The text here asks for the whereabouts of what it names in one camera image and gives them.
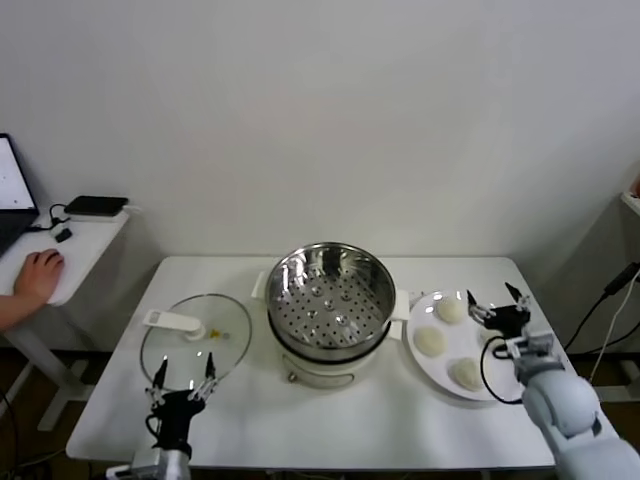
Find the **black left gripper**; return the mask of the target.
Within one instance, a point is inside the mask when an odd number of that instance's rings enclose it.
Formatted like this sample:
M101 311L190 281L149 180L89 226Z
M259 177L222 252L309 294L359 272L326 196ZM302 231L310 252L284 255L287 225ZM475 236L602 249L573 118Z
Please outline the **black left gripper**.
M164 357L156 371L151 386L145 393L151 404L150 419L158 422L154 448L190 449L188 442L191 420L205 408L205 401L214 393L217 385L217 373L213 353L207 356L204 379L192 391L183 390L163 395L168 359Z

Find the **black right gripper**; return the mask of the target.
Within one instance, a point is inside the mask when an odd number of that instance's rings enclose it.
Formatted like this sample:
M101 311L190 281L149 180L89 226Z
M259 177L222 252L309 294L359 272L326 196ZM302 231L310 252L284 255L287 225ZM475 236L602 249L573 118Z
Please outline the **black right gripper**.
M501 334L521 334L531 320L530 297L506 282L505 287L515 305L495 309L479 304L470 290L467 290L467 311L473 320L483 320L484 327Z

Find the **person's bare hand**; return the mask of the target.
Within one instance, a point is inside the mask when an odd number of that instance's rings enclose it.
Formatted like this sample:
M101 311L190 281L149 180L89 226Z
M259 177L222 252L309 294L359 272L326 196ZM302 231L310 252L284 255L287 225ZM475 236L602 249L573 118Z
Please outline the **person's bare hand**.
M64 264L64 257L56 249L28 254L14 282L14 295L46 304L57 288Z

